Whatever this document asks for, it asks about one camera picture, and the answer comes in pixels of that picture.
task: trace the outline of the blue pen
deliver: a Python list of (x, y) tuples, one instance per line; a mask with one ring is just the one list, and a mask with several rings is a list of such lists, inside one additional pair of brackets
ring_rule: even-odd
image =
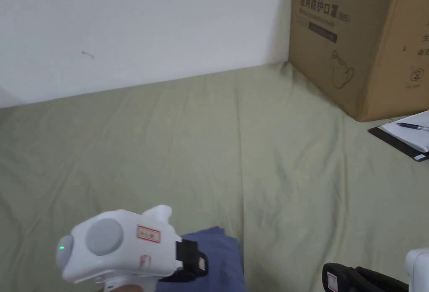
[(399, 123), (398, 126), (404, 127), (404, 128), (410, 128), (410, 129), (429, 131), (429, 127), (418, 126), (416, 124), (405, 124), (404, 122)]

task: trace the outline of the red sticker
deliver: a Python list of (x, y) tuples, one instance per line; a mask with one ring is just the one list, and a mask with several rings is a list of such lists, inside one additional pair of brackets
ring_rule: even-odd
[(137, 237), (149, 242), (161, 242), (161, 232), (145, 226), (137, 226)]
[(143, 255), (140, 257), (140, 268), (148, 269), (150, 268), (152, 258), (148, 255)]

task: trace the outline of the bed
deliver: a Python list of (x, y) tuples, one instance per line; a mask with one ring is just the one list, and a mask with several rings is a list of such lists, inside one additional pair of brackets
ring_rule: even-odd
[(406, 281), (429, 245), (429, 162), (367, 132), (290, 64), (0, 110), (3, 291), (63, 281), (58, 239), (102, 211), (172, 206), (178, 234), (225, 228), (249, 291), (322, 291), (325, 262)]

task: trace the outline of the gray button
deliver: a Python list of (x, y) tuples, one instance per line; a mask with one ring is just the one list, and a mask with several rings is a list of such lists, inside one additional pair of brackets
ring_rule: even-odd
[(116, 251), (124, 239), (124, 230), (118, 221), (111, 218), (99, 220), (86, 233), (88, 250), (97, 256)]
[(57, 246), (57, 267), (63, 270), (67, 262), (69, 261), (70, 255), (73, 249), (73, 236), (67, 235), (59, 240)]

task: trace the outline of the cardboard box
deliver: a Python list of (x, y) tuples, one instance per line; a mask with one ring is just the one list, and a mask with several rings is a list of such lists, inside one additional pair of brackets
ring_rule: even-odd
[(292, 0), (289, 60), (358, 121), (429, 109), (429, 0)]

